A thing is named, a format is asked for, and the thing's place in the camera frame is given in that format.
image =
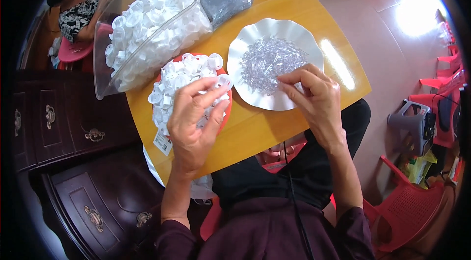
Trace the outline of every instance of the wooden table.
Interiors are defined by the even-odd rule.
[[[229,44],[239,31],[264,18],[295,21],[314,35],[325,55],[326,75],[341,86],[342,109],[371,91],[350,43],[318,0],[254,0],[249,10],[224,23],[209,39],[193,46],[189,52],[219,53],[226,61]],[[128,91],[126,96],[146,151],[162,181],[167,183],[173,150],[167,157],[153,144],[157,128],[152,121],[152,106],[147,102],[152,88],[153,83],[149,83],[143,89]],[[232,92],[230,117],[199,172],[200,176],[235,164],[308,128],[298,109],[263,110],[245,103],[235,89]]]

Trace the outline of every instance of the person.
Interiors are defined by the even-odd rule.
[[[59,27],[70,43],[93,41],[95,25],[100,13],[100,0],[47,0],[49,7],[60,7]]]
[[[192,235],[186,216],[190,185],[215,142],[228,101],[215,106],[206,126],[198,129],[204,108],[225,87],[201,95],[198,91],[215,83],[203,78],[176,92],[168,121],[175,157],[155,243],[159,259],[374,259],[352,162],[370,121],[368,104],[361,99],[340,111],[339,85],[312,64],[278,80],[309,124],[286,143],[307,143],[277,174],[263,169],[255,157],[212,173],[223,219],[203,245]],[[294,87],[298,82],[304,93]],[[335,228],[322,212],[332,193]]]

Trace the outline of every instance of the hand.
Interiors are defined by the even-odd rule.
[[[303,113],[317,142],[332,153],[345,146],[346,134],[340,116],[340,87],[313,64],[278,77],[280,89]],[[304,93],[294,84],[301,82]]]
[[[227,87],[222,86],[203,95],[198,93],[210,89],[216,81],[217,78],[202,78],[175,92],[175,104],[167,128],[175,154],[172,168],[183,174],[194,176],[203,166],[216,140],[223,120],[222,114],[229,105],[228,100],[221,101],[211,111],[204,128],[196,127],[204,109],[227,91]]]

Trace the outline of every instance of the gray stool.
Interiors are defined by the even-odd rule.
[[[404,115],[410,107],[414,115]],[[426,105],[404,99],[402,108],[388,116],[388,125],[396,130],[398,151],[423,156],[432,145],[435,114]],[[401,136],[400,130],[411,134],[412,139],[407,145],[403,143],[404,137]]]

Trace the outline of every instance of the clear plastic container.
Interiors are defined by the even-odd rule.
[[[206,35],[210,35],[213,31],[211,23],[208,20],[206,13],[204,12],[200,0],[194,0],[190,5],[186,6],[172,18],[168,19],[156,31],[150,35],[149,38],[144,40],[137,46],[114,46],[111,60],[107,59],[106,55],[109,55],[110,48],[107,47],[111,44],[112,40],[110,34],[113,33],[112,23],[116,17],[121,16],[123,11],[129,8],[129,5],[136,0],[107,0],[103,3],[103,13],[98,19],[97,26],[95,28],[95,40],[93,49],[93,66],[94,66],[94,78],[95,78],[95,93],[97,99],[101,100],[107,95],[112,95],[120,92],[125,92],[135,87],[143,86],[150,80],[155,79],[156,74],[160,69],[168,63],[168,61],[184,53],[189,47],[196,44],[197,41],[205,38]],[[178,36],[174,34],[173,30],[177,26],[187,26],[188,29],[194,27],[192,25],[192,19],[195,15],[202,16],[198,19],[207,23],[204,28],[200,31],[191,33],[191,36]],[[121,31],[120,37],[126,36]],[[170,47],[162,46],[157,47],[156,42],[163,37],[170,37],[171,40],[168,43]],[[117,70],[110,68],[110,65],[114,62],[115,58],[123,58],[125,53],[126,58]]]

